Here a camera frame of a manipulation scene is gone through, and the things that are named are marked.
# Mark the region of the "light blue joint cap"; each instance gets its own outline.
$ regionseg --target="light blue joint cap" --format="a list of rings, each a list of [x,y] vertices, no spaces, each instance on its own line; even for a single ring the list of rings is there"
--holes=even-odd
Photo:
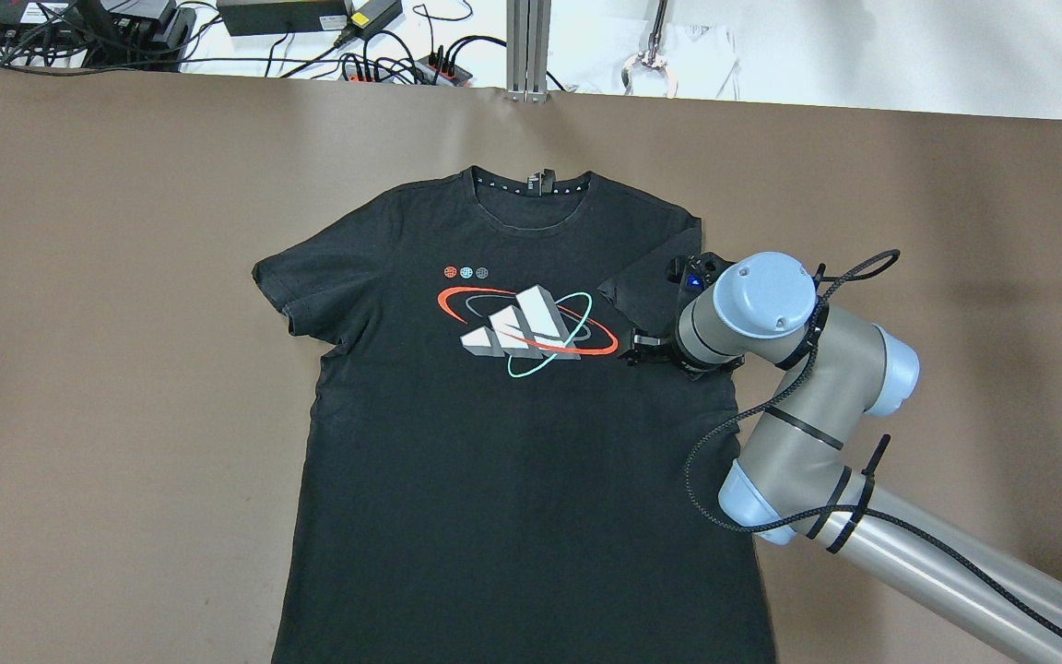
[[[884,337],[884,387],[876,403],[868,408],[868,415],[887,416],[896,412],[904,399],[912,395],[920,377],[920,357],[912,346],[890,336],[885,328],[877,325],[876,328]]]
[[[795,257],[761,252],[732,266],[716,282],[716,314],[744,337],[799,333],[813,313],[818,290]]]
[[[781,515],[772,509],[765,496],[756,491],[755,484],[751,482],[749,476],[744,475],[743,467],[738,462],[732,462],[732,471],[729,478],[720,487],[720,509],[732,517],[734,522],[741,526],[759,526],[772,524],[778,521]],[[775,545],[787,545],[793,541],[798,534],[788,526],[781,526],[772,530],[763,530],[756,537],[764,538]]]

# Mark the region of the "black t-shirt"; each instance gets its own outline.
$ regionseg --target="black t-shirt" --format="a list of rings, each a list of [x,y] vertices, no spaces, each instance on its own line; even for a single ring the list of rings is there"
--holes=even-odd
[[[276,664],[775,661],[747,534],[683,462],[726,374],[628,367],[674,318],[682,207],[587,172],[401,185],[254,278],[322,358]],[[738,454],[713,437],[704,505]]]

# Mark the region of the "neckline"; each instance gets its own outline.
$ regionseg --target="neckline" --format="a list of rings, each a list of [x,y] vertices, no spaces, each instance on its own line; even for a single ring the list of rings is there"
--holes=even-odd
[[[498,215],[493,214],[478,198],[478,188],[480,186],[487,186],[487,188],[499,189],[502,192],[509,193],[513,200],[534,200],[529,199],[523,193],[523,190],[527,189],[527,182],[502,177],[476,165],[461,171],[459,181],[461,189],[464,192],[464,202],[466,202],[466,205],[487,226],[493,227],[494,231],[506,233],[507,235],[519,236],[520,238],[549,238],[552,235],[568,229],[568,227],[575,226],[583,218],[585,211],[593,205],[593,198],[598,192],[601,176],[589,170],[571,180],[556,181],[549,197],[576,197],[579,193],[581,194],[581,202],[568,215],[565,215],[564,218],[544,227],[515,226],[514,223],[507,222],[499,218]]]

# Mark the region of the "shirt sleeve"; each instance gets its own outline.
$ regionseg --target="shirt sleeve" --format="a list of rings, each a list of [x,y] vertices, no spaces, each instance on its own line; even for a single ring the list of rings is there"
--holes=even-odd
[[[290,335],[349,350],[366,328],[380,290],[399,220],[387,193],[312,238],[253,268],[253,280],[290,321]]]
[[[690,216],[684,226],[599,286],[617,311],[647,333],[665,333],[679,316],[680,290],[667,280],[670,261],[702,251],[702,222]]]

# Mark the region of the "printed logo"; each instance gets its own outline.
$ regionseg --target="printed logo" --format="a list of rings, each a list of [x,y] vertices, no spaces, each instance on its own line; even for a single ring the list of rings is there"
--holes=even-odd
[[[466,323],[466,319],[458,314],[450,305],[450,301],[459,295],[464,295],[461,304],[465,310],[490,323],[489,327],[485,325],[477,327],[461,336],[461,347],[479,357],[506,357],[507,373],[511,378],[526,378],[556,359],[606,356],[617,352],[617,337],[614,333],[590,319],[593,295],[584,291],[555,299],[543,286],[532,286],[521,293],[514,293],[511,290],[477,289],[469,286],[442,290],[436,299],[442,311],[460,323]],[[562,306],[563,303],[573,299],[583,300],[583,313],[577,313],[571,308]],[[486,300],[491,300],[490,311],[494,311],[498,306],[494,300],[499,300],[499,304],[514,300],[514,304],[498,308],[494,313],[486,316],[478,308],[480,305],[484,306]],[[587,341],[584,347],[579,345],[582,341]],[[603,345],[590,347],[594,341]],[[533,360],[535,364],[523,371],[515,371],[515,359]]]

